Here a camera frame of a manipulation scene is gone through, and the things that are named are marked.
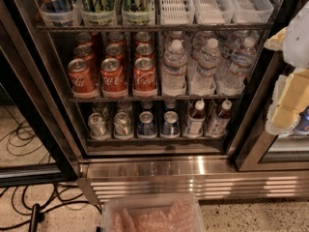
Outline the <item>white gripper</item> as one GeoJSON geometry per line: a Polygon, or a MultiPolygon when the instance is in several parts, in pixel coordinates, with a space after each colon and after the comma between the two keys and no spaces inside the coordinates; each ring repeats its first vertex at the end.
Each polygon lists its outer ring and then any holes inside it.
{"type": "MultiPolygon", "coordinates": [[[[264,48],[281,51],[286,38],[282,28],[264,43],[264,48]]],[[[265,129],[272,135],[290,132],[299,122],[300,113],[309,106],[309,70],[296,69],[289,76],[280,75],[276,81],[265,129]]]]}

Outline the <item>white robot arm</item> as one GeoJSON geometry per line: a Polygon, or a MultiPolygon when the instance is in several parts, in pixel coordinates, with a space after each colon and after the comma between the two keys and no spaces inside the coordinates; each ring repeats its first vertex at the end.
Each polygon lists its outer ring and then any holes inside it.
{"type": "Polygon", "coordinates": [[[288,76],[279,75],[265,125],[269,134],[288,133],[309,105],[309,2],[264,47],[281,51],[284,62],[295,68],[288,76]]]}

